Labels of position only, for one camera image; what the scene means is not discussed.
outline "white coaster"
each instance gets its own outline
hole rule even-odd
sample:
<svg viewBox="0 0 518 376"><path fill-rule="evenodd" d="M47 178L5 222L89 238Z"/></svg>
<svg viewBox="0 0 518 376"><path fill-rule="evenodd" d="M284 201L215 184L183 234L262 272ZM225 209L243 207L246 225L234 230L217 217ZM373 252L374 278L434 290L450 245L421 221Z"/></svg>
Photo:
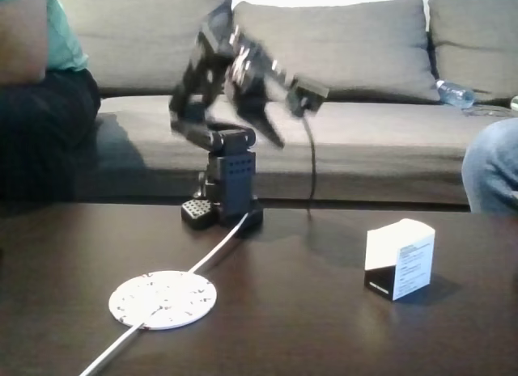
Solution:
<svg viewBox="0 0 518 376"><path fill-rule="evenodd" d="M116 320L130 327L162 307L141 328L165 330L198 321L214 307L216 297L216 288L204 277L182 271L158 271L120 285L108 307Z"/></svg>

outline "sofa cushion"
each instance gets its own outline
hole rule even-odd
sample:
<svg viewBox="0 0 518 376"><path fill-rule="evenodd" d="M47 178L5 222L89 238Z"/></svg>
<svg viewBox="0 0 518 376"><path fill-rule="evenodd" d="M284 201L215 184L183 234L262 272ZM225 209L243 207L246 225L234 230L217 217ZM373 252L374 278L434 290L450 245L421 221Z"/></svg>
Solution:
<svg viewBox="0 0 518 376"><path fill-rule="evenodd" d="M219 98L217 120L245 124ZM282 103L266 107L283 136L284 150L262 135L255 191L261 198L306 199L311 150L304 127ZM491 110L466 116L442 105L326 103L309 117L316 141L316 198L465 204L461 164L466 146L493 121ZM98 129L78 152L82 200L146 200L190 196L207 153L172 134L168 97L106 99Z"/></svg>
<svg viewBox="0 0 518 376"><path fill-rule="evenodd" d="M482 103L518 95L518 0L430 0L441 78L475 90Z"/></svg>
<svg viewBox="0 0 518 376"><path fill-rule="evenodd" d="M331 88L333 100L439 100L422 0L276 7L241 2L234 21L292 74ZM267 83L267 94L284 94Z"/></svg>
<svg viewBox="0 0 518 376"><path fill-rule="evenodd" d="M202 20L231 0L61 0L105 95L165 94L180 80Z"/></svg>
<svg viewBox="0 0 518 376"><path fill-rule="evenodd" d="M247 125L222 96L212 107L220 121ZM286 147L273 147L257 135L256 189L271 198L302 198L310 192L311 151L304 127L283 106L269 114L285 133ZM185 197L194 193L197 174L205 170L207 151L187 142L169 127L168 97L106 99L92 139L78 152L79 198Z"/></svg>

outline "green shirt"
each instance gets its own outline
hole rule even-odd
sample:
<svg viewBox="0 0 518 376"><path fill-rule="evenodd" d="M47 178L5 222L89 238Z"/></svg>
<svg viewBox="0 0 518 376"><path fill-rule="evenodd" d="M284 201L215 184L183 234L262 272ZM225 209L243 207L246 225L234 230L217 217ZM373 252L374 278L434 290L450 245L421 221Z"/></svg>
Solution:
<svg viewBox="0 0 518 376"><path fill-rule="evenodd" d="M65 11L58 0L47 0L47 33L49 38L48 70L86 69L88 57L70 29Z"/></svg>

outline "small box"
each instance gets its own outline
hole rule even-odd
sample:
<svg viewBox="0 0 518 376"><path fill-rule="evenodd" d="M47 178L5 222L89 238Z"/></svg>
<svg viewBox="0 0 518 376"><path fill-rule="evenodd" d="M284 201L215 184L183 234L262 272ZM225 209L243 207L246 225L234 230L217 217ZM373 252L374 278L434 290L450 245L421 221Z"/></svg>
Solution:
<svg viewBox="0 0 518 376"><path fill-rule="evenodd" d="M367 288L395 301L430 284L435 230L403 219L367 232Z"/></svg>

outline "black cable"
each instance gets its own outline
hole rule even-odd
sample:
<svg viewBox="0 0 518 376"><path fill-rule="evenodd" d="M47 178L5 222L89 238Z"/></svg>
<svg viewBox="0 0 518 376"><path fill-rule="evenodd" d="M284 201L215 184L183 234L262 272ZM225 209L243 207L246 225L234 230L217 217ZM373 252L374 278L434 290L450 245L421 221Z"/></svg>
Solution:
<svg viewBox="0 0 518 376"><path fill-rule="evenodd" d="M308 134L309 145L311 146L311 192L309 193L308 198L308 209L311 208L313 199L315 197L316 191L316 150L315 150L315 140L313 138L313 133L311 131L311 127L308 123L308 118L304 115L302 117L302 122L304 124L304 129L306 129L306 133Z"/></svg>

